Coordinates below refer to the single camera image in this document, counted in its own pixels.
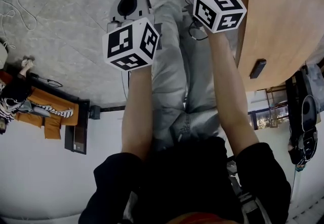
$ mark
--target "black t-shirt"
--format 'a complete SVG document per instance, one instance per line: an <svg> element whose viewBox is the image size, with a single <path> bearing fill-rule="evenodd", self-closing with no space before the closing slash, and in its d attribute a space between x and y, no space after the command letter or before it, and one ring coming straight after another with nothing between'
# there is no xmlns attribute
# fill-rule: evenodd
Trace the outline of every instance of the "black t-shirt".
<svg viewBox="0 0 324 224"><path fill-rule="evenodd" d="M95 171L97 191L79 224L122 222L130 193L137 203L134 223L167 223L190 212L206 212L243 223L241 205L228 179L224 140L180 143L146 162L129 153L106 159ZM266 143L244 149L236 158L240 184L258 197L273 224L288 217L291 187Z"/></svg>

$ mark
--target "gray pants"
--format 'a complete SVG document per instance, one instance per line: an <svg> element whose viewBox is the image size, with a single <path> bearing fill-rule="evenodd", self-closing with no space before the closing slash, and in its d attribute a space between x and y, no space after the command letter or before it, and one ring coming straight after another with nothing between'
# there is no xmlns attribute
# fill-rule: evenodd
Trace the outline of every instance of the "gray pants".
<svg viewBox="0 0 324 224"><path fill-rule="evenodd" d="M152 65L153 150L189 139L225 138L217 114L208 39L190 37L192 19L182 14L179 0L159 0L154 14L155 23L162 23L163 49L156 51ZM206 36L198 29L190 32L197 38Z"/></svg>

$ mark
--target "gray floor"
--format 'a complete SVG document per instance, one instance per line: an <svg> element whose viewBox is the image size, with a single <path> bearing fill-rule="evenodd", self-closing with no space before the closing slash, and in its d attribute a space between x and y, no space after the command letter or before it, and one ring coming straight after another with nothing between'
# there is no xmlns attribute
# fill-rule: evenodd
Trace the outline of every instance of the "gray floor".
<svg viewBox="0 0 324 224"><path fill-rule="evenodd" d="M5 0L18 7L17 0ZM109 22L114 0L19 0L38 21L34 31L27 31L19 15L4 18L10 49L8 62L34 56L33 72L61 82L64 91L100 106L125 103L121 72L102 59L101 37ZM0 13L11 8L0 2ZM34 22L22 11L30 28ZM237 32L228 33L236 48Z"/></svg>

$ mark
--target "person's right arm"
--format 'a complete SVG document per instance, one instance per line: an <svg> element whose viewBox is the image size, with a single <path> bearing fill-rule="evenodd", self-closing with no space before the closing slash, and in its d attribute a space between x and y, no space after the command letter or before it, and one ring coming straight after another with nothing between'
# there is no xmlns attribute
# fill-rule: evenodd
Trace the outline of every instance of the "person's right arm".
<svg viewBox="0 0 324 224"><path fill-rule="evenodd" d="M217 109L232 151L237 156L259 140L250 126L243 81L224 33L208 32L214 72Z"/></svg>

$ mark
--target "orange sofa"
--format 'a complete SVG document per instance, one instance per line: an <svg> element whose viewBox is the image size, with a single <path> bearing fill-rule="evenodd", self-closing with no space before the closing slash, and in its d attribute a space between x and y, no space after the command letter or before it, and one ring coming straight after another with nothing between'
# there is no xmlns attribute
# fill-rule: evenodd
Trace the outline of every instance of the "orange sofa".
<svg viewBox="0 0 324 224"><path fill-rule="evenodd" d="M8 84L12 79L12 75L0 71L0 79ZM78 111L79 111L79 105L72 103L70 101L67 101L65 99L62 99L60 97L54 96L48 92L45 92L39 88L35 88L32 86L32 94L28 97L28 100L30 100L33 103L39 104L39 105L50 105L57 111L64 111L68 109L73 109L73 115L68 118L64 118L61 116L58 116L56 114L51 113L51 117L45 117L45 123L44 123L44 133L45 133L45 139L55 139L60 140L60 127L61 125L69 125L69 126L76 126L78 121ZM27 122L30 124L33 124L39 128L41 128L43 124L43 117L28 114L28 113L17 113L16 120Z"/></svg>

